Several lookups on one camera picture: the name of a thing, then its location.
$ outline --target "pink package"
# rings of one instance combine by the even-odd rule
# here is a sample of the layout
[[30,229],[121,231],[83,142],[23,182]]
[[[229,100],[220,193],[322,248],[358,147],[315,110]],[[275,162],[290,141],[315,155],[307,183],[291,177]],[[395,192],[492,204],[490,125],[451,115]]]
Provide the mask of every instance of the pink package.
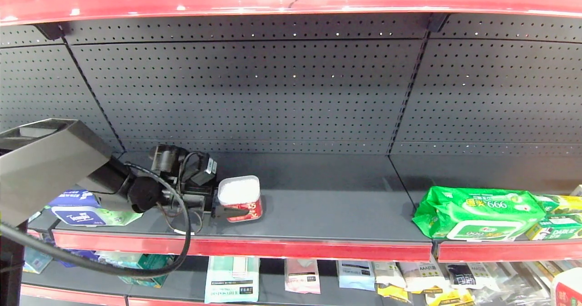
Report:
[[321,294],[317,260],[285,260],[285,291]]

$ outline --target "green product package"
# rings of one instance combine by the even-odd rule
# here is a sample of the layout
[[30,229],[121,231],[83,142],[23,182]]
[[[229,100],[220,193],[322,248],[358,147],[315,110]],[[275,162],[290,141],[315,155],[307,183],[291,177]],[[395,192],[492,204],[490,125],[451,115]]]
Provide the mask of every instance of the green product package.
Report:
[[528,191],[433,186],[412,221],[430,238],[514,240],[543,219]]

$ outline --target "black cable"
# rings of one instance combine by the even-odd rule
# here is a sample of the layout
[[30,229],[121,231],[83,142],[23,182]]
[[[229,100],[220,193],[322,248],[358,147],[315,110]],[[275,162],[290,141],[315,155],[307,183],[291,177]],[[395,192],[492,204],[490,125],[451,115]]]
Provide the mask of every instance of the black cable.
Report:
[[138,170],[142,171],[143,173],[147,174],[149,177],[154,178],[154,180],[158,181],[166,189],[168,189],[170,191],[170,193],[172,193],[173,195],[175,195],[177,197],[178,204],[180,204],[180,207],[183,210],[182,214],[183,214],[184,221],[186,224],[186,237],[185,237],[184,246],[182,248],[182,251],[173,263],[166,265],[166,266],[159,268],[159,269],[132,269],[129,267],[118,267],[115,265],[103,264],[103,263],[89,260],[88,258],[85,258],[85,257],[73,255],[70,252],[65,251],[61,248],[58,248],[56,246],[52,246],[50,244],[46,244],[45,242],[42,242],[36,238],[33,238],[33,237],[29,236],[28,234],[23,233],[22,231],[14,228],[10,225],[7,225],[6,223],[3,223],[3,222],[0,222],[0,232],[2,233],[2,235],[4,237],[6,237],[14,242],[17,242],[23,246],[27,246],[29,248],[34,248],[40,252],[43,252],[44,254],[48,254],[48,255],[54,257],[56,259],[63,260],[67,263],[72,263],[72,264],[75,264],[75,265],[80,266],[80,267],[85,267],[85,268],[93,270],[93,271],[99,271],[101,273],[117,275],[117,276],[131,276],[131,277],[135,277],[137,279],[148,279],[150,277],[158,277],[161,275],[166,275],[166,274],[170,273],[171,271],[174,271],[175,269],[180,267],[181,264],[186,260],[188,250],[190,248],[190,242],[191,242],[190,214],[188,213],[188,209],[184,203],[184,200],[182,199],[181,195],[178,194],[177,191],[174,188],[172,188],[172,186],[170,186],[168,184],[168,182],[164,181],[156,173],[153,173],[152,171],[150,171],[144,167],[141,167],[139,165],[135,165],[132,163],[125,163],[125,165],[128,167],[133,167],[134,169],[138,169]]

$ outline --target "gray shelf surface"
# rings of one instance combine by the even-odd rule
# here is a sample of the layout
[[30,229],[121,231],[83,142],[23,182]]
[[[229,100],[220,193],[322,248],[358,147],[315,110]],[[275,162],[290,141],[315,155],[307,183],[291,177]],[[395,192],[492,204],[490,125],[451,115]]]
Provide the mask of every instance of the gray shelf surface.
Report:
[[[318,261],[321,294],[285,291],[284,260],[261,259],[258,304],[290,306],[404,306],[382,298],[373,291],[340,289],[335,261]],[[171,273],[160,289],[133,286],[129,298],[203,301],[208,258],[190,256],[182,267]]]
[[114,275],[90,271],[82,267],[64,267],[52,261],[40,273],[22,273],[22,283],[32,286],[50,287],[64,290],[85,291],[124,296],[131,285],[123,283]]
[[430,186],[568,195],[582,183],[582,157],[391,155],[390,159],[415,203]]
[[[387,157],[368,155],[218,154],[220,178],[254,174],[260,178],[264,215],[232,224],[206,217],[197,237],[289,238],[426,242],[410,221],[414,207]],[[123,161],[147,166],[146,153],[125,153]],[[173,224],[180,226],[181,219]],[[164,236],[158,210],[125,227],[58,230]]]

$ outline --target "metal bracket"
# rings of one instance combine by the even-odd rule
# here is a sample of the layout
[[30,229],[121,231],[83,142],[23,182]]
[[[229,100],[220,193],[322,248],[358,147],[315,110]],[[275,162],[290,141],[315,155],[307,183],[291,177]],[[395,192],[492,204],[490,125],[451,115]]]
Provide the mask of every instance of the metal bracket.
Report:
[[33,24],[42,33],[46,40],[56,40],[64,36],[63,30],[58,23]]
[[433,13],[428,21],[428,30],[434,33],[441,32],[449,16],[451,16],[450,13]]

